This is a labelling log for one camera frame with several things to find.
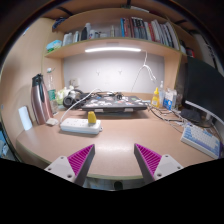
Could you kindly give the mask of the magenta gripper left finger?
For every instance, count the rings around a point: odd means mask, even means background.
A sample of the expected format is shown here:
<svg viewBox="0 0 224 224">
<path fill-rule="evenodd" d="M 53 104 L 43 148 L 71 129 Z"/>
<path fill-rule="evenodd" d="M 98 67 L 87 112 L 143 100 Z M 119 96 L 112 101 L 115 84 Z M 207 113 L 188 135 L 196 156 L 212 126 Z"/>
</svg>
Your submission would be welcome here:
<svg viewBox="0 0 224 224">
<path fill-rule="evenodd" d="M 46 171 L 82 186 L 95 155 L 95 145 L 89 145 L 72 155 L 59 156 L 45 168 Z"/>
</svg>

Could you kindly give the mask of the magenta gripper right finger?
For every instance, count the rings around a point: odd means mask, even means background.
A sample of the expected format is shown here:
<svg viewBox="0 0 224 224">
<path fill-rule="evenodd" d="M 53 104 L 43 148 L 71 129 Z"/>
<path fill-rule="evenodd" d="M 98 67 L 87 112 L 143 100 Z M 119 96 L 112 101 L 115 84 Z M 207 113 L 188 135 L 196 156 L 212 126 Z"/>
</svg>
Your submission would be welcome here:
<svg viewBox="0 0 224 224">
<path fill-rule="evenodd" d="M 134 155 L 146 184 L 183 169 L 169 154 L 160 155 L 140 144 L 134 145 Z"/>
</svg>

